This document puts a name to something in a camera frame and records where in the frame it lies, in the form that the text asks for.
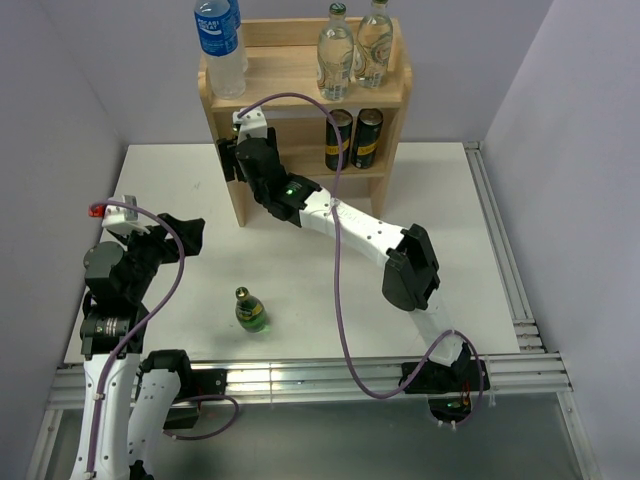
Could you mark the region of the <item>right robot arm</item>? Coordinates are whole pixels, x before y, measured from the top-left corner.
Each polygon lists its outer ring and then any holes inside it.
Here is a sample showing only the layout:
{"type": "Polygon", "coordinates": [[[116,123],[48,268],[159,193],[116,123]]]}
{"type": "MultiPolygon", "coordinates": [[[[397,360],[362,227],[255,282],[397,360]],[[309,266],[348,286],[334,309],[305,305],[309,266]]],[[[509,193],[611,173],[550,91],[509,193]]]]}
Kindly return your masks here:
{"type": "Polygon", "coordinates": [[[439,293],[439,263],[427,231],[378,220],[340,200],[318,183],[285,170],[277,150],[275,130],[266,137],[222,139],[216,142],[225,180],[249,185],[254,200],[276,219],[299,228],[339,238],[383,269],[382,295],[407,312],[426,344],[435,383],[452,390],[468,374],[471,352],[467,341],[453,333],[439,293]]]}

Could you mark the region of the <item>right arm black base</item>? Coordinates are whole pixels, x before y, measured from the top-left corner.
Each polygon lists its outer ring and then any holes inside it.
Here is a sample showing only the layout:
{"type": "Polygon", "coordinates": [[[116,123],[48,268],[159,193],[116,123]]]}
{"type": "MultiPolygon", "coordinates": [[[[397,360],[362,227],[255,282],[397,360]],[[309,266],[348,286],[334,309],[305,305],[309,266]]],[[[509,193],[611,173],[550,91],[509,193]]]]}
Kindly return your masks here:
{"type": "Polygon", "coordinates": [[[415,379],[404,388],[407,394],[453,394],[479,392],[480,387],[488,391],[491,387],[484,361],[462,359],[451,367],[427,361],[415,379]]]}

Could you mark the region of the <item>clear glass bottle green cap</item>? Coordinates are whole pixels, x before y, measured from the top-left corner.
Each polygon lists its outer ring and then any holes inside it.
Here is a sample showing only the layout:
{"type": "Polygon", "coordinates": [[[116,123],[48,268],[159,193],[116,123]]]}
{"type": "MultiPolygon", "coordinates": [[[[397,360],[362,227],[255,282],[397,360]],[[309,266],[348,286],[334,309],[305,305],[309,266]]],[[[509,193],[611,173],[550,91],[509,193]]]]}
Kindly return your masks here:
{"type": "Polygon", "coordinates": [[[394,31],[387,5],[387,0],[373,0],[358,25],[353,76],[363,88],[380,87],[388,71],[394,31]]]}

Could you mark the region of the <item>black can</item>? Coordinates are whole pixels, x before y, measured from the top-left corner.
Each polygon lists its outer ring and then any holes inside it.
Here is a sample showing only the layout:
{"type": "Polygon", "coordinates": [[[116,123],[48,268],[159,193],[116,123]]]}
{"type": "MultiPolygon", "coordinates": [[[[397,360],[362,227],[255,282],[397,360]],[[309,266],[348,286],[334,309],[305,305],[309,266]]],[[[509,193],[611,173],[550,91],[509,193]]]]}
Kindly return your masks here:
{"type": "Polygon", "coordinates": [[[375,159],[383,126],[379,109],[367,108],[359,112],[351,148],[351,163],[358,169],[370,168],[375,159]]]}
{"type": "Polygon", "coordinates": [[[330,114],[333,121],[326,121],[325,165],[336,171],[338,166],[342,169],[348,166],[353,116],[344,109],[331,110],[330,114]]]}

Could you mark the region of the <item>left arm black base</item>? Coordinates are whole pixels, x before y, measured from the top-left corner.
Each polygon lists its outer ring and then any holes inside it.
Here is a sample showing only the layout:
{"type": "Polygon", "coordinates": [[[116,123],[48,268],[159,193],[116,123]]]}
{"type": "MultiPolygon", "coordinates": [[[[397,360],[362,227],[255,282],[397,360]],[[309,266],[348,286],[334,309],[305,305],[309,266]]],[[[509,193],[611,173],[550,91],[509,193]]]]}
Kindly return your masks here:
{"type": "Polygon", "coordinates": [[[203,400],[197,402],[185,399],[206,395],[222,395],[227,386],[227,370],[196,369],[191,375],[190,386],[181,389],[167,414],[164,429],[168,431],[190,430],[199,417],[203,400]]]}

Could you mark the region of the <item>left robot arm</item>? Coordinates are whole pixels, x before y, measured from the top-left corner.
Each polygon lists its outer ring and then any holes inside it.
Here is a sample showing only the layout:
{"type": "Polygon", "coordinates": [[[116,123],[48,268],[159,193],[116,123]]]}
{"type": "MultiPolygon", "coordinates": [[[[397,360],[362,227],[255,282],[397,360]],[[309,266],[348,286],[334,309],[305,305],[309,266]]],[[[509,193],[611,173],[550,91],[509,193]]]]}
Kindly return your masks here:
{"type": "Polygon", "coordinates": [[[112,240],[84,256],[86,292],[80,326],[85,400],[74,479],[149,479],[149,450],[174,399],[195,386],[188,355],[160,350],[142,356],[153,316],[144,296],[160,266],[183,266],[200,253],[205,221],[169,214],[143,226],[122,205],[90,211],[112,240]]]}

